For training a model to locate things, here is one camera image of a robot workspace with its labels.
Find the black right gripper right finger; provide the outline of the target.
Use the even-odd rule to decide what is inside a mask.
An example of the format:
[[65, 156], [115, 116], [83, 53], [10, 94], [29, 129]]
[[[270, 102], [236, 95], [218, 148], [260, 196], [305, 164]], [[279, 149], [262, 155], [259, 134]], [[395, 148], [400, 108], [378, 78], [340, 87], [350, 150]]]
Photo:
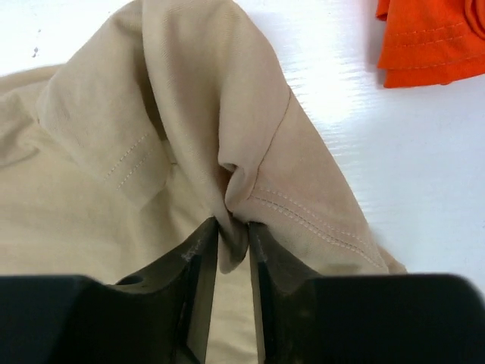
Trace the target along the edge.
[[269, 228], [251, 222], [249, 256], [260, 363], [310, 363], [316, 355], [320, 275], [283, 248]]

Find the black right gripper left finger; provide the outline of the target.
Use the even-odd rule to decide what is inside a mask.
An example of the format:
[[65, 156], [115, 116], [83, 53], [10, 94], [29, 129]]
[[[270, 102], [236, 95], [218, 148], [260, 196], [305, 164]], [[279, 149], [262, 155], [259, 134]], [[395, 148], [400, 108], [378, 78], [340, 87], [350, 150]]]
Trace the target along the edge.
[[143, 316], [129, 332], [134, 363], [204, 363], [214, 298], [219, 224], [208, 218], [179, 246], [114, 288]]

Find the beige t shirt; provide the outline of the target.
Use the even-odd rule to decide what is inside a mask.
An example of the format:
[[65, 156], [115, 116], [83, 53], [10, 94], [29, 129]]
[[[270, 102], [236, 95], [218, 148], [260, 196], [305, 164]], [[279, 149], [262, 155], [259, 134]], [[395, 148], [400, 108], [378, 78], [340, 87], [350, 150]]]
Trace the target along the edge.
[[235, 2], [134, 1], [67, 63], [1, 79], [3, 275], [113, 282], [209, 217], [209, 363], [258, 360], [250, 221], [323, 275], [405, 271]]

